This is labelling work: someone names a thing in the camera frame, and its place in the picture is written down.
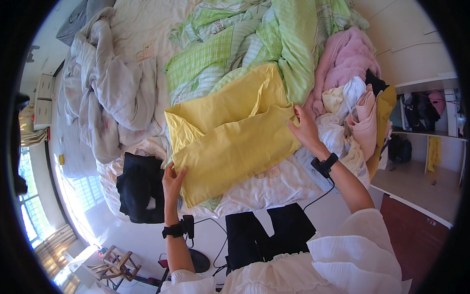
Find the yellow cloth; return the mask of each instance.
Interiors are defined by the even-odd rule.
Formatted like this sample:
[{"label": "yellow cloth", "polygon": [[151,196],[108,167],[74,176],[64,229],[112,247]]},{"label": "yellow cloth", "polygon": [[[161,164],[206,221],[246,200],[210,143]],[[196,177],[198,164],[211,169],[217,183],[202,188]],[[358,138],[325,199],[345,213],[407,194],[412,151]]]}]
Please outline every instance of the yellow cloth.
[{"label": "yellow cloth", "polygon": [[341,102],[343,101],[343,89],[344,86],[330,89],[321,94],[321,99],[326,111],[331,113],[337,113]]},{"label": "yellow cloth", "polygon": [[429,137],[428,170],[434,172],[434,165],[440,164],[440,138]]},{"label": "yellow cloth", "polygon": [[385,91],[377,97],[377,145],[374,155],[366,162],[369,177],[372,180],[379,166],[380,151],[384,146],[385,131],[387,129],[387,121],[397,103],[397,93],[395,86],[388,86]]},{"label": "yellow cloth", "polygon": [[274,64],[261,65],[220,92],[165,111],[176,173],[188,167],[181,193],[187,207],[216,197],[291,155],[298,126]]}]

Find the gray pillow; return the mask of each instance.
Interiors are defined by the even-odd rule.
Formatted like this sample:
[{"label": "gray pillow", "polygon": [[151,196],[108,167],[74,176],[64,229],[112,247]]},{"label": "gray pillow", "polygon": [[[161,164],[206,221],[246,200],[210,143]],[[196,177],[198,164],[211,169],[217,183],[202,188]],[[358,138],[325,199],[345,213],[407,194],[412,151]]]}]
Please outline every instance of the gray pillow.
[{"label": "gray pillow", "polygon": [[86,5],[86,22],[100,12],[103,8],[113,7],[116,0],[88,0]]},{"label": "gray pillow", "polygon": [[72,12],[69,18],[62,24],[57,35],[58,40],[70,47],[75,38],[75,34],[86,24],[86,1],[83,0]]}]

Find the beige curtain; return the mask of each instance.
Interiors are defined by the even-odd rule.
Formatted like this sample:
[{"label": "beige curtain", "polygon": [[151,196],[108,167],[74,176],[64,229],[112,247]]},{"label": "beige curtain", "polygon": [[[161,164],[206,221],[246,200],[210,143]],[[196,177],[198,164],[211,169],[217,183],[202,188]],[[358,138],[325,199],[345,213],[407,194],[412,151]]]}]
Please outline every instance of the beige curtain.
[{"label": "beige curtain", "polygon": [[[77,237],[71,227],[65,225],[34,249],[34,252],[36,252],[39,261],[51,280],[69,263],[62,255],[62,252],[75,242],[75,240],[77,240]],[[79,284],[79,279],[70,272],[66,280],[58,286],[64,293],[73,294]]]},{"label": "beige curtain", "polygon": [[32,128],[32,115],[34,104],[31,102],[18,115],[20,122],[21,147],[31,147],[43,142],[47,138],[47,130],[34,131]]}]

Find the light pink cloth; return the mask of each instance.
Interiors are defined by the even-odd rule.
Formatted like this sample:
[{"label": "light pink cloth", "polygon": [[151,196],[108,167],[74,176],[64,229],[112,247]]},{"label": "light pink cloth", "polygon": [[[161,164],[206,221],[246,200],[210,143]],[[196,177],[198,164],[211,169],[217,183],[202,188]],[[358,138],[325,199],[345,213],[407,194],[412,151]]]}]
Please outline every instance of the light pink cloth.
[{"label": "light pink cloth", "polygon": [[350,114],[346,118],[354,139],[364,153],[365,161],[374,155],[377,144],[377,99],[370,84],[367,90],[356,102],[357,117]]},{"label": "light pink cloth", "polygon": [[352,77],[366,80],[366,71],[381,76],[372,45],[367,36],[353,26],[328,38],[325,52],[315,71],[315,86],[305,102],[304,109],[313,119],[326,113],[321,94],[345,85]]},{"label": "light pink cloth", "polygon": [[370,116],[375,102],[376,98],[372,92],[372,85],[368,84],[366,87],[366,93],[362,94],[362,96],[356,101],[356,111],[359,122]]},{"label": "light pink cloth", "polygon": [[434,106],[434,108],[438,111],[439,116],[442,115],[446,107],[446,102],[445,102],[444,97],[442,97],[441,92],[432,91],[431,93],[429,93],[428,97],[429,97],[429,101],[431,102],[437,101],[437,103],[432,103],[432,106]]}]

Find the white sleeve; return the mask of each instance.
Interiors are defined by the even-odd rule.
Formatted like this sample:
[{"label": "white sleeve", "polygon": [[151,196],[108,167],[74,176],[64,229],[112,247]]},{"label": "white sleeve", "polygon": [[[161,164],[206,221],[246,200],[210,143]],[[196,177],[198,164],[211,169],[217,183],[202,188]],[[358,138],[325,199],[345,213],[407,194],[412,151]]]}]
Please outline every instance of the white sleeve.
[{"label": "white sleeve", "polygon": [[346,219],[336,236],[307,242],[313,267],[347,293],[401,293],[401,267],[382,215],[360,210]]},{"label": "white sleeve", "polygon": [[175,270],[172,274],[172,281],[165,281],[162,285],[162,293],[165,294],[214,294],[214,277],[202,278],[188,270]]}]

